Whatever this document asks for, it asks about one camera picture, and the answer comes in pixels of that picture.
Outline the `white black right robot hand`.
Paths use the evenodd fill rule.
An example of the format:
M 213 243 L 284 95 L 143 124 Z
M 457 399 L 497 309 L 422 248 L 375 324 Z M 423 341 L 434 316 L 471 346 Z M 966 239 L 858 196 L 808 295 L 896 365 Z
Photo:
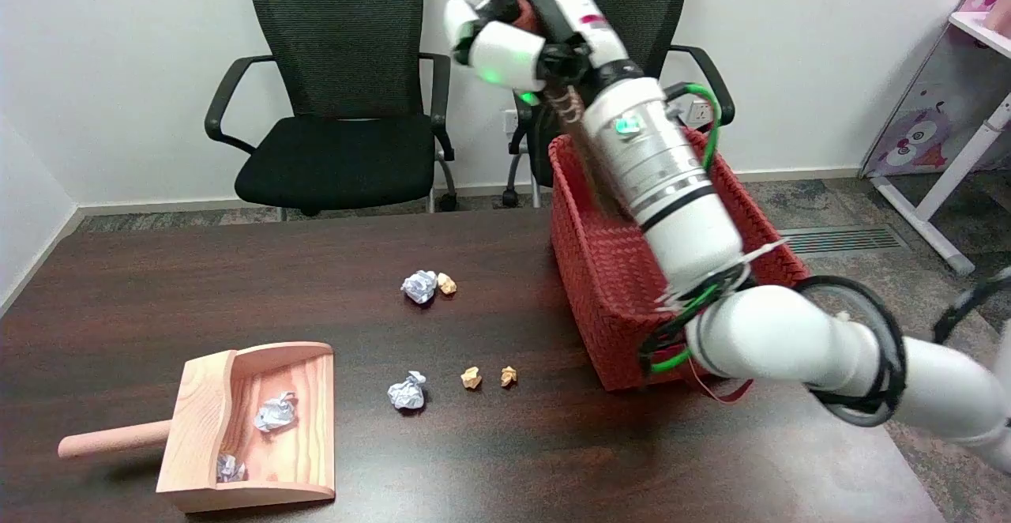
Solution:
M 454 62 L 528 102 L 630 59 L 595 0 L 450 0 L 443 26 Z

